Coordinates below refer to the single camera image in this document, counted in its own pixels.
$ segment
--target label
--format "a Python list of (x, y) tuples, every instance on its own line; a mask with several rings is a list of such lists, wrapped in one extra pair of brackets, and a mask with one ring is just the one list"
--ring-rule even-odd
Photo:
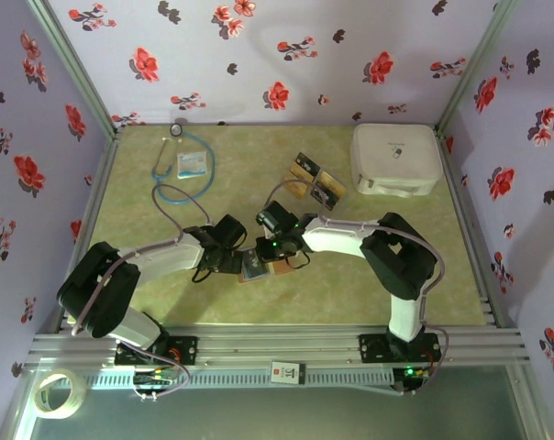
[(271, 382), (304, 385), (305, 364), (295, 362), (272, 362)]

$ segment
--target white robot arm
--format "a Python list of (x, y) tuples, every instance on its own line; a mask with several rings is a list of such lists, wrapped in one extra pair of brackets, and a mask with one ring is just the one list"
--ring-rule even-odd
[[(288, 259), (299, 252), (322, 251), (367, 259), (392, 295), (388, 326), (390, 344), (399, 352), (405, 351), (423, 333), (421, 291), (432, 276), (437, 259), (413, 240), (416, 237), (420, 243), (426, 243), (402, 217), (387, 214), (377, 223), (345, 223), (315, 214), (297, 219), (277, 202), (271, 202), (257, 215), (257, 222), (266, 230), (265, 236), (257, 238), (255, 248), (264, 262)], [(122, 263), (95, 302), (88, 304), (99, 278), (120, 258), (117, 249), (107, 243), (98, 243), (90, 248), (61, 286), (58, 301), (76, 319), (83, 308), (89, 307), (81, 325), (93, 337), (110, 335), (152, 353), (164, 353), (168, 337), (164, 328), (146, 314), (129, 307), (136, 287), (177, 270), (196, 269), (194, 282), (203, 281), (215, 272), (238, 274), (242, 253), (235, 244), (244, 234), (242, 224), (230, 215), (216, 226), (187, 228), (181, 241), (149, 253), (137, 253)], [(398, 244), (401, 250), (395, 253), (391, 247)], [(120, 255), (132, 251), (122, 249)], [(198, 279), (198, 274), (205, 271), (207, 274)]]

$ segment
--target cable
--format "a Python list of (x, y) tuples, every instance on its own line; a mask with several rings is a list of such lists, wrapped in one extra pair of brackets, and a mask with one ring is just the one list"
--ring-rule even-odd
[(306, 259), (306, 262), (304, 264), (300, 264), (299, 266), (292, 266), (291, 264), (289, 264), (289, 257), (285, 257), (285, 262), (287, 263), (287, 266), (289, 266), (290, 268), (292, 268), (293, 270), (298, 270), (298, 269), (301, 269), (301, 268), (304, 268), (305, 266), (307, 266), (308, 264), (310, 264), (310, 256), (307, 255), (305, 252), (303, 252), (302, 250), (302, 254), (304, 254), (305, 256), (305, 259)]
[(429, 351), (422, 350), (422, 354), (427, 356), (427, 360), (430, 361), (430, 366), (428, 367), (428, 371), (433, 372), (434, 371), (434, 358), (432, 357), (432, 354)]
[(195, 203), (195, 205), (200, 208), (200, 210), (204, 213), (205, 215), (205, 219), (207, 221), (208, 224), (211, 223), (211, 220), (210, 220), (210, 216), (208, 215), (208, 213), (205, 211), (205, 209), (202, 207), (202, 205), (200, 205), (191, 195), (189, 195), (187, 192), (185, 192), (184, 190), (180, 190), (179, 188), (175, 187), (175, 186), (172, 186), (172, 185), (168, 185), (167, 183), (159, 183), (155, 186), (153, 186), (152, 190), (150, 191), (150, 197), (153, 201), (153, 203), (155, 204), (155, 207), (161, 212), (161, 214), (163, 214), (171, 223), (173, 223), (175, 225), (175, 227), (177, 227), (178, 231), (179, 231), (179, 234), (177, 235), (177, 237), (175, 238), (171, 238), (169, 240), (165, 240), (163, 242), (160, 242), (160, 243), (156, 243), (154, 245), (147, 245), (147, 246), (144, 246), (144, 247), (139, 247), (138, 249), (136, 250), (133, 250), (132, 252), (128, 252), (126, 255), (120, 257), (118, 260), (116, 260), (114, 262), (114, 264), (112, 264), (108, 270), (105, 272), (104, 276), (102, 277), (102, 279), (100, 280), (100, 282), (98, 282), (97, 286), (95, 286), (95, 289), (94, 289), (94, 292), (92, 293), (92, 295), (90, 296), (90, 299), (88, 300), (88, 302), (85, 304), (85, 307), (83, 308), (82, 312), (79, 314), (79, 316), (77, 317), (77, 319), (75, 320), (75, 325), (73, 326), (73, 330), (72, 330), (72, 335), (73, 336), (76, 336), (79, 331), (80, 331), (80, 327), (82, 326), (83, 324), (83, 320), (85, 319), (85, 317), (87, 316), (87, 314), (89, 313), (90, 309), (92, 308), (92, 305), (94, 305), (94, 302), (95, 302), (95, 299), (97, 298), (97, 295), (99, 295), (100, 291), (104, 288), (104, 285), (105, 283), (110, 279), (110, 277), (112, 276), (112, 273), (122, 264), (124, 263), (125, 261), (127, 261), (128, 259), (131, 259), (132, 257), (135, 257), (141, 253), (147, 253), (147, 252), (151, 252), (153, 250), (159, 250), (159, 249), (164, 249), (164, 248), (168, 248), (170, 246), (175, 246), (176, 244), (178, 244), (182, 238), (183, 238), (183, 228), (181, 227), (181, 225), (173, 218), (171, 217), (169, 214), (167, 214), (167, 212), (161, 208), (161, 206), (159, 205), (159, 202), (157, 201), (157, 198), (156, 198), (156, 191), (161, 188), (161, 187), (165, 187), (165, 188), (171, 188), (175, 191), (178, 191), (179, 193), (182, 193), (184, 195), (186, 195), (192, 202)]
[(376, 392), (380, 394), (386, 394), (388, 396), (402, 397), (404, 394), (401, 391), (396, 390), (393, 386), (392, 390), (386, 390), (384, 388), (371, 387), (369, 385), (349, 385), (345, 388), (351, 388), (353, 390)]
[(361, 226), (361, 227), (369, 226), (369, 227), (372, 227), (373, 231), (383, 231), (383, 232), (386, 232), (387, 234), (394, 234), (394, 235), (397, 235), (397, 236), (400, 236), (400, 237), (403, 237), (403, 238), (407, 238), (408, 240), (411, 240), (414, 243), (417, 243), (418, 245), (424, 247), (437, 260), (437, 262), (438, 262), (438, 275), (436, 276), (436, 278), (432, 282), (430, 282), (422, 290), (422, 292), (420, 294), (421, 304), (420, 304), (419, 320), (420, 320), (420, 323), (422, 325), (427, 326), (428, 328), (431, 328), (433, 330), (437, 330), (437, 331), (441, 332), (444, 335), (444, 337), (446, 339), (446, 342), (445, 342), (444, 352), (442, 353), (442, 356), (440, 357), (440, 360), (438, 361), (438, 364), (436, 365), (436, 368), (434, 368), (434, 371), (432, 371), (432, 374), (430, 375), (429, 379), (426, 380), (424, 382), (424, 384), (418, 389), (418, 392), (420, 392), (420, 390), (425, 388), (432, 381), (432, 379), (436, 377), (436, 375), (438, 374), (438, 370), (440, 369), (440, 366), (444, 362), (444, 358), (446, 357), (446, 354), (449, 350), (449, 333), (446, 330), (444, 330), (442, 327), (438, 327), (436, 325), (431, 325), (431, 324), (426, 324), (426, 320), (425, 320), (427, 296), (430, 293), (430, 291), (432, 289), (434, 289), (442, 281), (442, 279), (444, 278), (444, 275), (446, 273), (446, 264), (444, 263), (444, 259), (442, 258), (440, 253), (434, 247), (432, 247), (432, 245), (430, 245), (427, 241), (420, 238), (419, 236), (414, 236), (413, 234), (409, 234), (409, 233), (401, 231), (399, 229), (394, 229), (392, 227), (381, 226), (381, 225), (378, 225), (377, 223), (339, 221), (339, 220), (333, 220), (333, 219), (327, 218), (324, 215), (324, 211), (326, 209), (326, 197), (325, 197), (326, 195), (315, 183), (310, 182), (310, 181), (305, 181), (305, 180), (302, 180), (302, 179), (291, 179), (291, 180), (280, 182), (269, 193), (269, 197), (267, 197), (267, 201), (265, 202), (265, 207), (269, 204), (269, 202), (271, 201), (271, 198), (277, 192), (277, 190), (279, 190), (285, 184), (292, 183), (292, 182), (300, 182), (300, 183), (305, 184), (306, 186), (312, 186), (312, 187), (314, 187), (314, 189), (316, 191), (318, 191), (320, 193), (320, 196), (321, 196), (321, 199), (322, 199), (322, 210), (318, 213), (318, 217), (327, 226), (328, 225), (333, 225), (333, 226)]
[(447, 332), (444, 328), (442, 327), (439, 327), (437, 325), (432, 325), (432, 324), (426, 324), (426, 322), (423, 322), (422, 325), (425, 325), (427, 328), (431, 328), (432, 330), (437, 330), (439, 331), (440, 333), (442, 333), (442, 335), (444, 335), (444, 339), (445, 339), (445, 342), (444, 342), (444, 351), (442, 352), (442, 356), (440, 356), (440, 360), (438, 361), (438, 363), (436, 364), (436, 368), (434, 368), (434, 371), (432, 371), (432, 374), (430, 375), (430, 377), (428, 378), (428, 380), (426, 380), (424, 382), (424, 384), (422, 384), (422, 386), (420, 388), (417, 389), (417, 392), (422, 392), (422, 389), (424, 389), (425, 387), (429, 386), (430, 385), (430, 382), (432, 380), (434, 380), (434, 378), (436, 377), (436, 375), (438, 374), (438, 370), (440, 369), (440, 366), (442, 365), (442, 362), (444, 362), (444, 359), (446, 357), (446, 354), (448, 353), (449, 351), (449, 332)]
[(143, 356), (149, 357), (151, 359), (157, 359), (157, 360), (160, 360), (162, 362), (166, 362), (168, 364), (174, 365), (180, 371), (182, 371), (186, 376), (186, 380), (184, 380), (183, 382), (180, 382), (179, 381), (179, 375), (178, 375), (177, 376), (177, 383), (178, 383), (177, 386), (175, 386), (173, 388), (169, 388), (167, 390), (160, 391), (160, 392), (152, 391), (151, 395), (148, 395), (147, 393), (139, 393), (139, 391), (136, 389), (136, 387), (133, 387), (132, 389), (134, 390), (134, 392), (141, 399), (143, 399), (143, 400), (147, 399), (147, 400), (155, 401), (159, 397), (165, 396), (167, 394), (171, 394), (172, 392), (176, 392), (176, 391), (180, 390), (181, 388), (185, 388), (189, 384), (189, 382), (192, 380), (192, 375), (189, 373), (189, 370), (184, 365), (180, 364), (179, 362), (175, 362), (173, 359), (170, 359), (168, 357), (159, 356), (159, 355), (155, 355), (153, 353), (149, 353), (148, 351), (142, 350), (142, 349), (138, 348), (137, 346), (133, 346), (133, 345), (131, 345), (127, 342), (124, 342), (124, 341), (120, 341), (120, 343), (124, 344), (126, 347), (130, 348), (133, 351), (136, 351), (137, 353), (139, 353)]
[(285, 184), (291, 183), (291, 182), (304, 183), (307, 186), (314, 187), (314, 189), (316, 191), (320, 192), (321, 199), (322, 199), (322, 210), (318, 213), (318, 217), (327, 226), (328, 225), (333, 225), (333, 226), (368, 226), (368, 227), (372, 227), (373, 231), (383, 231), (383, 232), (386, 232), (387, 234), (394, 234), (394, 235), (397, 235), (397, 236), (400, 236), (400, 237), (403, 237), (403, 238), (407, 238), (408, 240), (411, 240), (414, 243), (417, 243), (418, 245), (424, 247), (426, 250), (428, 250), (434, 256), (434, 258), (438, 262), (438, 275), (421, 292), (422, 303), (421, 303), (421, 307), (420, 307), (420, 321), (422, 321), (424, 319), (424, 316), (425, 316), (425, 313), (426, 313), (426, 297), (429, 294), (429, 292), (432, 289), (434, 289), (438, 285), (439, 282), (442, 281), (442, 279), (444, 278), (444, 274), (446, 273), (446, 265), (444, 263), (444, 259), (440, 255), (440, 253), (435, 248), (433, 248), (432, 245), (430, 245), (427, 241), (420, 238), (419, 236), (414, 236), (413, 234), (409, 234), (408, 232), (404, 232), (404, 231), (401, 231), (399, 229), (394, 229), (392, 227), (387, 227), (387, 226), (381, 226), (381, 225), (378, 225), (377, 223), (340, 221), (340, 220), (333, 220), (331, 218), (327, 218), (324, 215), (324, 210), (326, 209), (326, 195), (315, 183), (310, 182), (310, 181), (305, 181), (303, 179), (291, 179), (291, 180), (287, 180), (287, 181), (282, 181), (279, 184), (277, 184), (277, 186), (275, 186), (271, 190), (271, 192), (269, 193), (269, 197), (267, 197), (267, 201), (265, 202), (265, 207), (267, 207), (267, 205), (269, 204), (269, 202), (271, 201), (273, 195), (277, 192), (277, 190), (279, 190)]
[(202, 278), (197, 279), (197, 276), (200, 274), (201, 270), (196, 269), (195, 274), (192, 277), (192, 283), (197, 284), (198, 282), (202, 282), (207, 279), (210, 275), (212, 275), (212, 270), (208, 269), (206, 275), (204, 275)]
[(237, 245), (234, 245), (233, 247), (231, 247), (229, 249), (230, 252), (234, 251), (234, 250), (238, 250), (238, 248), (240, 248), (245, 241), (247, 241), (247, 237), (249, 236), (249, 233), (247, 232), (247, 230), (245, 229), (244, 230), (244, 234), (242, 235), (242, 239), (240, 240), (240, 242), (237, 244)]
[[(210, 186), (212, 186), (212, 183), (214, 182), (214, 178), (216, 176), (216, 156), (214, 155), (214, 151), (212, 150), (212, 148), (208, 145), (207, 142), (205, 142), (204, 140), (200, 139), (199, 137), (197, 136), (194, 136), (194, 135), (191, 135), (189, 133), (186, 133), (186, 132), (183, 132), (182, 136), (185, 136), (187, 138), (190, 138), (190, 139), (193, 139), (195, 140), (196, 142), (199, 142), (200, 144), (202, 144), (205, 149), (207, 149), (210, 153), (210, 157), (212, 158), (212, 171), (210, 172), (210, 178), (208, 179), (207, 181), (207, 184), (204, 186), (204, 188), (202, 188), (198, 193), (196, 193), (195, 195), (193, 196), (190, 196), (189, 194), (187, 194), (186, 192), (183, 192), (183, 194), (185, 194), (187, 196), (186, 199), (179, 199), (179, 200), (174, 200), (174, 199), (170, 199), (169, 197), (166, 197), (165, 195), (163, 195), (161, 189), (159, 189), (157, 191), (157, 194), (159, 195), (159, 197), (161, 198), (161, 200), (163, 200), (164, 202), (168, 203), (168, 204), (188, 204), (190, 202), (195, 202), (195, 199), (201, 197), (202, 195), (204, 195), (204, 193), (210, 189)], [(167, 186), (167, 187), (171, 187), (171, 185), (162, 185), (161, 184), (161, 180), (162, 178), (161, 177), (157, 177), (157, 175), (151, 171), (151, 176), (152, 178), (155, 180), (155, 182), (157, 183), (156, 186), (158, 186), (159, 188), (161, 186)]]

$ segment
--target white box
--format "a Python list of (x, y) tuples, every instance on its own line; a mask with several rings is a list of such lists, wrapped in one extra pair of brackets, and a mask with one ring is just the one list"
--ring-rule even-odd
[(359, 193), (426, 195), (444, 171), (429, 126), (361, 124), (350, 147), (352, 183)]

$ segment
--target purple wall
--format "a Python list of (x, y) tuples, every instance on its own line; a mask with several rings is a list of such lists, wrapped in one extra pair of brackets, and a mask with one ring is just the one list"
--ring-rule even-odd
[(0, 2), (0, 428), (19, 364), (56, 305), (104, 145), (27, 4)]
[(49, 3), (117, 123), (431, 124), (496, 1)]
[(554, 0), (520, 3), (447, 136), (554, 419)]

